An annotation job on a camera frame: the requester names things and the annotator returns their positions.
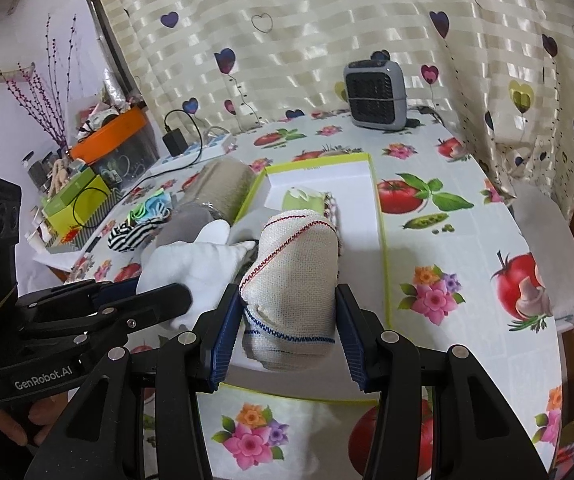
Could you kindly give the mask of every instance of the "rolled cloth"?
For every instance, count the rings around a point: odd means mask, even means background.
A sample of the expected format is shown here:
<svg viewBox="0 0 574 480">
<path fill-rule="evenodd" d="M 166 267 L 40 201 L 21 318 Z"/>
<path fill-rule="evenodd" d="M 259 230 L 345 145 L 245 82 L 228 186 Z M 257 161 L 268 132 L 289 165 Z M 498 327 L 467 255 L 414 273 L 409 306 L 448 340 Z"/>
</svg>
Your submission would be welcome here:
<svg viewBox="0 0 574 480">
<path fill-rule="evenodd" d="M 316 366 L 332 349 L 338 274 L 336 228 L 311 210 L 273 216 L 240 283 L 243 349 L 269 370 Z"/>
</svg>

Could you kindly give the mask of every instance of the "curtain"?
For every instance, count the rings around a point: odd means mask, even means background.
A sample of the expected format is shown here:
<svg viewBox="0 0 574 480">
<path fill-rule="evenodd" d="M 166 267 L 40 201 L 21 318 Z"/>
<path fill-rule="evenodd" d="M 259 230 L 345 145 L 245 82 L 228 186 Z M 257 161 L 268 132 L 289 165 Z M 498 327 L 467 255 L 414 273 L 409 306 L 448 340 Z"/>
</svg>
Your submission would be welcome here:
<svg viewBox="0 0 574 480">
<path fill-rule="evenodd" d="M 572 216 L 574 0 L 102 2 L 160 122 L 183 108 L 240 131 L 346 108 L 343 67 L 390 57 L 408 104 L 435 108 L 506 198 L 526 180 Z"/>
</svg>

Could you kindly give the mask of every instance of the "wall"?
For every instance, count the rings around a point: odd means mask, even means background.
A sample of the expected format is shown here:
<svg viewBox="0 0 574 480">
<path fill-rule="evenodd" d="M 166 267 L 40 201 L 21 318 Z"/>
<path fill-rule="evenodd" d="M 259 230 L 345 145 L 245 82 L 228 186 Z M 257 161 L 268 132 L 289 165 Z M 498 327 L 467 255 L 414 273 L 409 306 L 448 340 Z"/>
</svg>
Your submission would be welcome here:
<svg viewBox="0 0 574 480">
<path fill-rule="evenodd" d="M 71 19 L 77 16 L 77 52 L 80 72 L 72 61 L 70 92 L 72 98 L 96 93 L 105 67 L 96 42 L 93 21 L 86 0 L 20 0 L 11 16 L 0 13 L 0 67 L 13 70 L 35 62 L 40 73 L 46 73 L 45 24 L 51 15 L 51 34 L 57 39 L 66 63 L 68 32 Z M 0 177 L 22 187 L 20 211 L 20 243 L 16 247 L 16 263 L 21 292 L 54 284 L 51 272 L 32 261 L 33 250 L 24 240 L 31 229 L 29 211 L 37 204 L 37 191 L 22 167 L 22 158 L 31 150 L 46 154 L 57 149 L 43 131 L 0 84 Z"/>
</svg>

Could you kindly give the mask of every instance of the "blue stitching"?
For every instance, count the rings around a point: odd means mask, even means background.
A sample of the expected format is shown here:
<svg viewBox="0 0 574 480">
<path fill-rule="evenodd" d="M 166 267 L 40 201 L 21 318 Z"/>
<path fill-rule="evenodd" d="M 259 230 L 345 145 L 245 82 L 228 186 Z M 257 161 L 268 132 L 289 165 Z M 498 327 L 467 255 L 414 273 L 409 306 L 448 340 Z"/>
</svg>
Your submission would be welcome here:
<svg viewBox="0 0 574 480">
<path fill-rule="evenodd" d="M 334 339 L 331 337 L 322 337 L 322 336 L 294 337 L 292 335 L 285 335 L 283 333 L 276 332 L 273 328 L 269 328 L 262 321 L 256 319 L 247 306 L 244 308 L 244 312 L 251 319 L 251 321 L 256 323 L 257 326 L 262 328 L 265 332 L 267 332 L 267 333 L 269 333 L 269 334 L 271 334 L 274 337 L 277 337 L 279 339 L 285 339 L 286 341 L 291 341 L 294 343 L 312 343 L 312 342 L 322 342 L 322 343 L 331 343 L 331 344 L 335 343 Z"/>
</svg>

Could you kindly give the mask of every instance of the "human hand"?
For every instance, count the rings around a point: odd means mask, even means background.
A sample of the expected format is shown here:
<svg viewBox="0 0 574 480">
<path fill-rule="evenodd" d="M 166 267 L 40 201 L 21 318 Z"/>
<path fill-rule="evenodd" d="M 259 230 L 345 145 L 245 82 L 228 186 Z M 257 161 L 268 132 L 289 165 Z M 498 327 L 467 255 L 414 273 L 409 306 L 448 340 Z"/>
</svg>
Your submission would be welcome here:
<svg viewBox="0 0 574 480">
<path fill-rule="evenodd" d="M 36 446 L 43 443 L 51 427 L 65 409 L 67 402 L 67 393 L 65 392 L 38 400 L 33 404 L 29 410 L 29 421 L 36 426 L 42 426 L 42 429 L 33 439 Z M 0 431 L 18 446 L 26 446 L 28 443 L 27 434 L 22 426 L 3 410 L 0 410 Z"/>
</svg>

